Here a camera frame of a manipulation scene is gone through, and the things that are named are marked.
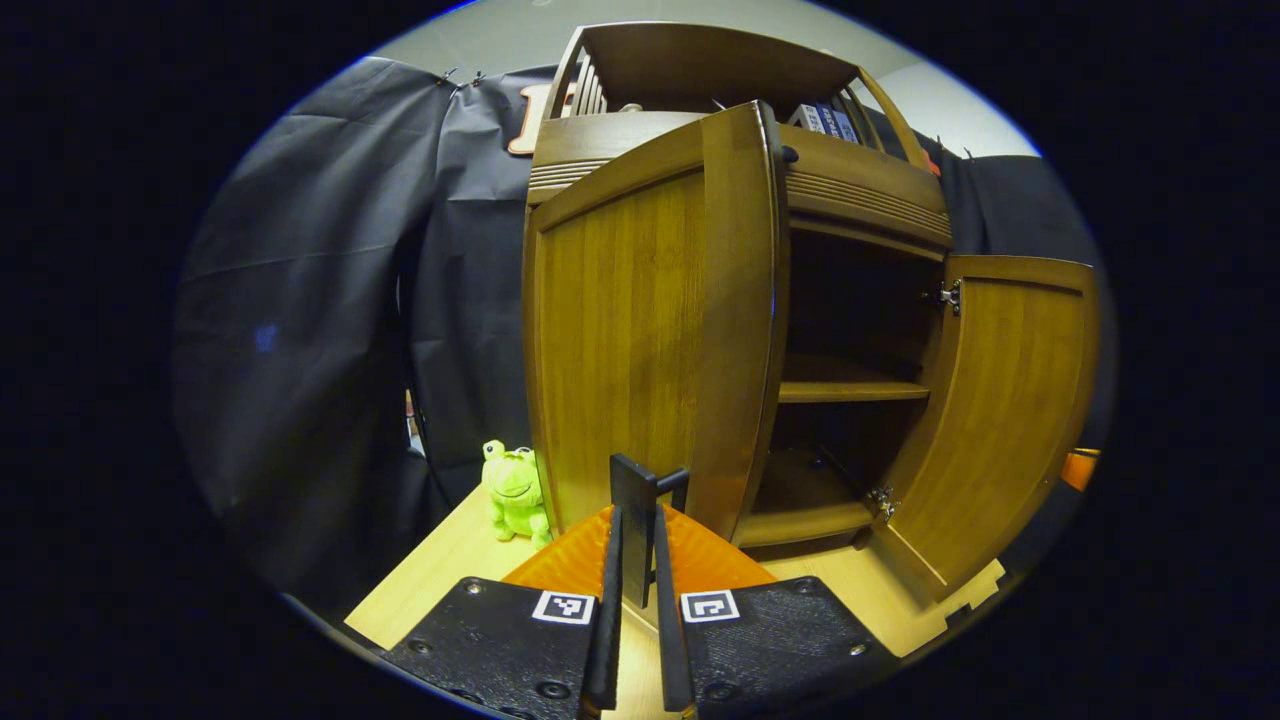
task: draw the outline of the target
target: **door hinge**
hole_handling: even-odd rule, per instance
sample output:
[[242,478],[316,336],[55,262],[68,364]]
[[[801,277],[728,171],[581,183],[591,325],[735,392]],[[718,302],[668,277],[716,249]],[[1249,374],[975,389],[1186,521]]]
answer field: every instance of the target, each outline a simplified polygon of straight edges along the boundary
[[932,300],[938,305],[950,305],[951,311],[959,318],[960,316],[960,279],[951,283],[951,290],[947,290],[946,281],[938,283],[938,290],[934,292],[920,293],[920,297],[925,300]]
[[883,514],[884,521],[887,523],[890,518],[893,516],[893,512],[897,511],[897,501],[890,501],[890,496],[893,495],[893,488],[872,488],[868,495],[870,495],[872,500],[876,501],[876,505],[879,506],[881,514]]

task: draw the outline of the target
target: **stuffed toy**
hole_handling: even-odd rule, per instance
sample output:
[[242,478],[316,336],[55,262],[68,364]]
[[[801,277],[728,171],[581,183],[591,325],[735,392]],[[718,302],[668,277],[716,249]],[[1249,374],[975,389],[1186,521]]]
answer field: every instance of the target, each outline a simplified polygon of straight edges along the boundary
[[489,492],[489,521],[498,539],[506,542],[517,533],[529,536],[534,550],[552,542],[532,450],[520,447],[508,452],[495,439],[484,443],[480,484]]

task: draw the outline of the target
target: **cabinet door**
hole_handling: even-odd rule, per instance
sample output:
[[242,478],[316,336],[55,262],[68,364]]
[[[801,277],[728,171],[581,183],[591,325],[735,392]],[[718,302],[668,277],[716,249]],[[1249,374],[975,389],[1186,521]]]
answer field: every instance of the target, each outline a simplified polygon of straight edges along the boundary
[[787,299],[772,111],[671,131],[529,217],[525,359],[552,525],[609,503],[609,456],[690,470],[687,512],[733,532],[763,466]]
[[1039,258],[951,256],[960,315],[942,309],[928,405],[884,488],[874,528],[942,598],[1023,529],[1080,434],[1097,363],[1092,268]]

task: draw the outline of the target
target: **orange part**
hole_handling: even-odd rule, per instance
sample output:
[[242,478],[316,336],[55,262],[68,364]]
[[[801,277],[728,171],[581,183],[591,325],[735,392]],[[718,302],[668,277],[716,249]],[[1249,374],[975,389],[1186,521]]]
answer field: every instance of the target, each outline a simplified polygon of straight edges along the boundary
[[942,177],[942,168],[940,168],[933,161],[933,158],[929,158],[929,151],[928,150],[924,150],[922,147],[920,151],[924,152],[924,161],[929,164],[929,172],[933,173],[934,177],[940,177],[941,178]]
[[604,555],[609,547],[612,527],[611,505],[570,528],[556,542],[512,570],[502,582],[541,591],[602,597]]
[[1062,464],[1062,479],[1073,488],[1084,492],[1093,477],[1093,468],[1098,464],[1098,451],[1078,447],[1066,454],[1066,462]]
[[676,597],[686,592],[723,591],[778,582],[759,562],[696,520],[663,505]]

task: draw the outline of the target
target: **dark curtain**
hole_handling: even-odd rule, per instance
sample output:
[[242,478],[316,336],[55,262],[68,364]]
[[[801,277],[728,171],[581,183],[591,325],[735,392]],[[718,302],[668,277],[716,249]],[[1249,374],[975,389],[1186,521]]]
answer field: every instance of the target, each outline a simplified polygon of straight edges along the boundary
[[255,569],[329,620],[425,533],[394,291],[452,91],[380,59],[317,88],[228,178],[179,284],[174,413],[193,474]]
[[[192,470],[259,573],[334,626],[476,487],[485,441],[530,445],[520,265],[531,158],[507,143],[524,122],[520,90],[553,73],[454,86],[364,59],[248,151],[191,247],[174,368]],[[1043,160],[961,160],[920,142],[942,167],[957,252],[1101,265]],[[1110,293],[1105,310],[1082,441],[1094,447],[1114,392]],[[406,387],[429,462],[407,452]]]

